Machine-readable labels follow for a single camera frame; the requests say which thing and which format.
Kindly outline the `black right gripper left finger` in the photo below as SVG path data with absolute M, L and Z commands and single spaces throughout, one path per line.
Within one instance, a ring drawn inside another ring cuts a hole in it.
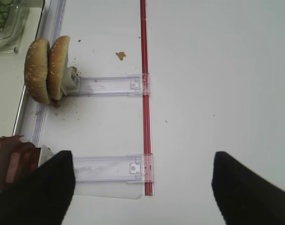
M 60 225 L 74 190 L 72 153 L 60 151 L 0 192 L 0 225 Z

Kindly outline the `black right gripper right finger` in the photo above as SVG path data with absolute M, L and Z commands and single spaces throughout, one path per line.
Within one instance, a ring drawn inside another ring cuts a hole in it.
M 285 225 L 285 191 L 227 152 L 215 153 L 211 187 L 227 225 Z

